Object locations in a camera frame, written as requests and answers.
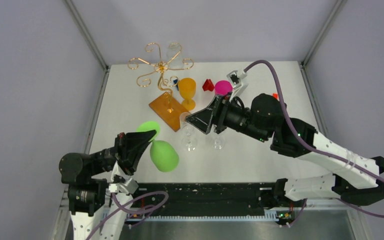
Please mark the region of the clear stemmed wine glass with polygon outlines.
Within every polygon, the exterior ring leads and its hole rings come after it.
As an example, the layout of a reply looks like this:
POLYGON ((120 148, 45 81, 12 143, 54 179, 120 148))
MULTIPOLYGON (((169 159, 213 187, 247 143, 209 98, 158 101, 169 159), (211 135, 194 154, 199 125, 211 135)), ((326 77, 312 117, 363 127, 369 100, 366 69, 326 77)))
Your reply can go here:
POLYGON ((210 133, 209 143, 210 143, 210 147, 214 150, 223 149, 226 144, 225 132, 216 133, 215 131, 212 131, 210 133))

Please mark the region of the green plastic goblet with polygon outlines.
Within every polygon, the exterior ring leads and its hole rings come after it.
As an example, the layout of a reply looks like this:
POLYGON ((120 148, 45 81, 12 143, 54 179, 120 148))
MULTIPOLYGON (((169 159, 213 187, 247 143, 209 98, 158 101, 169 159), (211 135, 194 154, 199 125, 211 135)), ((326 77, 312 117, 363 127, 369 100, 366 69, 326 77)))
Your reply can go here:
POLYGON ((156 139, 160 130, 161 127, 156 121, 146 121, 136 129, 140 133, 155 131, 155 134, 148 141, 151 144, 150 159, 160 172, 168 173, 178 166, 180 157, 169 142, 156 139))

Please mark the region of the orange plastic goblet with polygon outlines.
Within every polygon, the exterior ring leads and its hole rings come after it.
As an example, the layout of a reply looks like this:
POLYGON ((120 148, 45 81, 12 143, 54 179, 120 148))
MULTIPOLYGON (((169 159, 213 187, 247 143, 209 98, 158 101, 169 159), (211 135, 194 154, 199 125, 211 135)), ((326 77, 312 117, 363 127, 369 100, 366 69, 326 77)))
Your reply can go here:
POLYGON ((183 78, 178 82, 178 90, 180 96, 183 98, 182 106, 185 107, 188 111, 191 111, 195 108, 196 103, 193 100, 196 94, 196 82, 192 78, 183 78))

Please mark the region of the clear short wine glass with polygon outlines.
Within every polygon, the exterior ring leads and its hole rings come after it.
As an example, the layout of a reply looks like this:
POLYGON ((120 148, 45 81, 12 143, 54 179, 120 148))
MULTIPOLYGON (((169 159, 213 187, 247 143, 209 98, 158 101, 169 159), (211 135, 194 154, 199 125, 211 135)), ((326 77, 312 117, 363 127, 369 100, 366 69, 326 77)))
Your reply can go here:
POLYGON ((184 67, 182 49, 178 42, 172 42, 168 45, 166 58, 170 69, 182 69, 184 67))

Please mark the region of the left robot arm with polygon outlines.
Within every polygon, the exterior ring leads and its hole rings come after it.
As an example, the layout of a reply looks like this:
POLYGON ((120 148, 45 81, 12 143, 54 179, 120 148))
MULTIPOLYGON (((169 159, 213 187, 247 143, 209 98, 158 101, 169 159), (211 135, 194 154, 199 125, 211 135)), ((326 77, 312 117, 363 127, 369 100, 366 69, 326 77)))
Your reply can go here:
POLYGON ((118 240, 128 213, 140 202, 133 179, 142 154, 157 135, 155 129, 119 133, 114 145, 86 154, 65 154, 58 165, 68 185, 68 210, 75 240, 118 240))

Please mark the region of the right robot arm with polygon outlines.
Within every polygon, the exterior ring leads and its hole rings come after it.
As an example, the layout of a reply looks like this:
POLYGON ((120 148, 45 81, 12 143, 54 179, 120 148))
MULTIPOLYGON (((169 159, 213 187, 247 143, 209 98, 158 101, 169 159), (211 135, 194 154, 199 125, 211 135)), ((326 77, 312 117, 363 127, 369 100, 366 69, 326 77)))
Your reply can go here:
POLYGON ((250 107, 229 95, 216 96, 203 110, 186 117, 186 122, 208 134, 232 129, 260 142, 271 140, 270 149, 279 155, 317 164, 328 173, 322 176, 275 182, 273 200, 279 206, 304 199, 337 198, 357 206, 384 199, 384 157, 365 158, 327 139, 303 120, 287 120, 281 103, 262 93, 250 107))

